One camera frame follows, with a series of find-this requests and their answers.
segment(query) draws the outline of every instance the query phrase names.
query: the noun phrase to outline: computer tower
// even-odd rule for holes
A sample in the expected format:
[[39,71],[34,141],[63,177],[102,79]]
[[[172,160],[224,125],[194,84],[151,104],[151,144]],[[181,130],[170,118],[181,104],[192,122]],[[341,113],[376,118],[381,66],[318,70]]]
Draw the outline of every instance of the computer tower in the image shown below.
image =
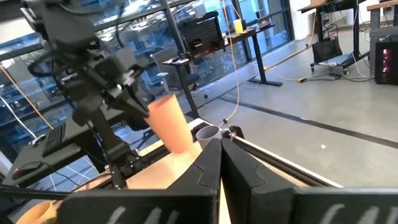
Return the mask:
[[392,39],[376,44],[374,80],[377,84],[398,85],[398,42]]

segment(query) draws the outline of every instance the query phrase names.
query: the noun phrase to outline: concrete floor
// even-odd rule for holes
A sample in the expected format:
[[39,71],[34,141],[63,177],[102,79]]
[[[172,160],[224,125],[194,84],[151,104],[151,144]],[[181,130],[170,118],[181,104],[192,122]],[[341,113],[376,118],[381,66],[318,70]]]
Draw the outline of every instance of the concrete floor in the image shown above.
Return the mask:
[[[350,53],[352,33],[341,33],[339,38],[343,53]],[[360,40],[361,52],[365,53],[369,50],[368,36],[361,34]],[[307,42],[308,39],[292,42],[265,55],[264,65],[275,64]],[[237,75],[243,105],[238,107],[229,125],[242,127],[246,139],[346,187],[395,187],[398,184],[398,172],[394,171],[398,160],[398,119],[395,117],[398,88],[376,85],[373,81],[300,84],[279,77],[290,80],[328,74],[328,67],[315,67],[315,73],[310,71],[312,57],[312,50],[308,49],[267,73],[267,79],[283,82],[282,87],[246,83],[258,74],[255,62],[210,83],[201,89],[209,98],[195,99],[200,116],[219,125],[233,112],[238,98]],[[369,75],[364,61],[358,62],[358,69],[363,75]],[[347,77],[360,77],[355,65],[348,70]],[[184,112],[190,111],[186,100],[181,100],[180,104]],[[131,133],[125,140],[134,142],[141,134]],[[147,144],[156,140],[154,137]],[[77,171],[84,173],[90,168],[84,160],[77,163],[71,165]],[[63,169],[64,172],[74,181],[80,179],[70,170]],[[88,177],[95,175],[93,170],[87,173]],[[57,178],[57,190],[73,188],[68,181]],[[48,179],[45,183],[47,189],[51,189]],[[17,220],[28,208],[13,215],[12,219]]]

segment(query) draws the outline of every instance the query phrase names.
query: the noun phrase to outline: table leg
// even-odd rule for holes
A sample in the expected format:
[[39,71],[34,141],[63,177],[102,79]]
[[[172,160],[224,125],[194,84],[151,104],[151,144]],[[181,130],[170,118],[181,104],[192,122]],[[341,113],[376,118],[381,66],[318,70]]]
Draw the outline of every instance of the table leg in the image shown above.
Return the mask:
[[264,65],[262,64],[262,57],[261,57],[259,42],[257,40],[257,34],[253,35],[252,39],[253,39],[254,52],[256,53],[257,66],[259,67],[261,80],[252,78],[249,80],[249,82],[260,83],[260,84],[265,84],[265,85],[273,85],[273,86],[282,86],[283,83],[281,83],[281,82],[267,81],[266,73],[264,71]]
[[177,73],[178,73],[178,77],[180,78],[180,82],[181,82],[181,86],[184,90],[185,93],[185,97],[187,97],[189,106],[191,107],[191,112],[193,114],[193,119],[199,118],[199,112],[198,112],[198,108],[192,98],[192,94],[191,91],[189,90],[189,87],[187,85],[187,81],[185,79],[185,70],[182,66],[177,67]]

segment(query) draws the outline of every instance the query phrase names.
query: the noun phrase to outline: desk leg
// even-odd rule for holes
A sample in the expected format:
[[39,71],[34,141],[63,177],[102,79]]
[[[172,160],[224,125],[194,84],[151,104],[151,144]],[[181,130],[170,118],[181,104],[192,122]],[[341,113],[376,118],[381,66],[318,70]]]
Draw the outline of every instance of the desk leg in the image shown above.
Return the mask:
[[191,107],[191,112],[193,114],[193,119],[199,118],[198,108],[197,108],[197,106],[196,106],[196,104],[195,104],[195,102],[194,102],[194,100],[192,98],[191,91],[189,90],[189,87],[187,85],[187,81],[185,79],[185,70],[184,70],[184,68],[182,66],[178,66],[177,67],[177,71],[178,71],[177,72],[178,76],[180,78],[181,86],[182,86],[182,88],[184,90],[184,93],[185,93],[185,97],[187,97],[189,106]]
[[315,25],[317,27],[318,41],[322,42],[323,41],[323,21],[322,21],[321,10],[317,9],[317,11],[315,12],[315,19],[316,19]]
[[249,80],[249,82],[260,83],[260,84],[265,84],[265,85],[273,85],[273,86],[282,86],[283,83],[281,83],[281,82],[267,81],[266,73],[264,71],[264,65],[262,64],[262,57],[261,57],[259,42],[257,40],[257,34],[253,35],[252,39],[253,39],[254,52],[256,53],[256,60],[257,60],[257,65],[259,67],[261,80],[252,78]]

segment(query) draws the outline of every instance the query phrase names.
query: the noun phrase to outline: wooden plank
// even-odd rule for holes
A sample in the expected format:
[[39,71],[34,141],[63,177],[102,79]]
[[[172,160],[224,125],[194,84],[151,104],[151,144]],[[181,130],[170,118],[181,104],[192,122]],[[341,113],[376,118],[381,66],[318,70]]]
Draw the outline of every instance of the wooden plank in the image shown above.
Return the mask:
[[368,11],[372,11],[372,10],[375,10],[375,9],[381,9],[381,8],[385,8],[385,7],[395,6],[395,5],[398,5],[398,0],[383,2],[383,3],[379,3],[379,4],[374,4],[374,5],[368,6],[366,9]]

